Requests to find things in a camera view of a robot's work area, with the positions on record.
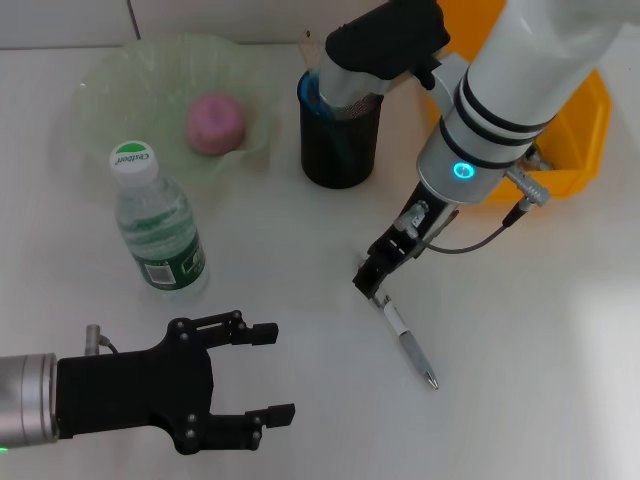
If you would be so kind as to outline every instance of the yellow bin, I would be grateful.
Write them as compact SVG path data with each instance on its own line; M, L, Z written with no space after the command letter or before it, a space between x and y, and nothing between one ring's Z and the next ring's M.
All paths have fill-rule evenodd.
M447 50L472 61L489 36L505 0L467 1L464 8L460 8L460 0L439 0L438 4L451 35ZM427 114L433 128L440 113L430 99ZM598 175L610 116L611 98L594 71L538 138L542 154L556 170L530 173L551 191L553 198L566 198L582 191ZM505 179L487 202L516 202L521 197Z

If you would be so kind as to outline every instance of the pink object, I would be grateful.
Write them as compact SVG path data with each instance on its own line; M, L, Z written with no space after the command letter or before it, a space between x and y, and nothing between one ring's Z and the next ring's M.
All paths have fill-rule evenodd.
M187 116L187 138L198 152L222 155L244 140L246 124L238 103L223 93L208 93L193 102Z

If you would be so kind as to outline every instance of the pen holder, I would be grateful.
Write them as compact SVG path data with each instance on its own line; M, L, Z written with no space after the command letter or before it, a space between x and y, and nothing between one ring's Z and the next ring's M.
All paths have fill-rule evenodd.
M373 171L383 97L363 115L336 119L326 104L322 111L311 104L309 78L306 72L298 82L302 169L323 187L354 187Z

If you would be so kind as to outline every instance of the bottle label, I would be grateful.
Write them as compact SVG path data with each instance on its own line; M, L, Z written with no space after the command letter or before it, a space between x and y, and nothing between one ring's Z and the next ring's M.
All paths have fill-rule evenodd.
M148 260L136 255L133 258L145 281L159 290L180 290L191 285L202 274L205 264L197 233L182 253L166 260Z

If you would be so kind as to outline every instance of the pen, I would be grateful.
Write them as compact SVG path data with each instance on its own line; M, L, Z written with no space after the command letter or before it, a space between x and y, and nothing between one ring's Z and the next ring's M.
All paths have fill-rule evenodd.
M398 340L400 340L402 348L407 352L411 363L413 363L414 367L418 370L418 373L426 378L433 388L438 390L438 388L440 388L438 386L438 380L433 373L433 369L431 368L427 357L425 357L420 345L413 336L413 333L411 333L411 330L409 330L402 320L402 317L400 317L396 307L393 306L393 302L391 302L389 295L381 292L380 289L378 290L378 294L373 297L372 301L376 307L382 310L385 318L393 327L393 330L398 335Z

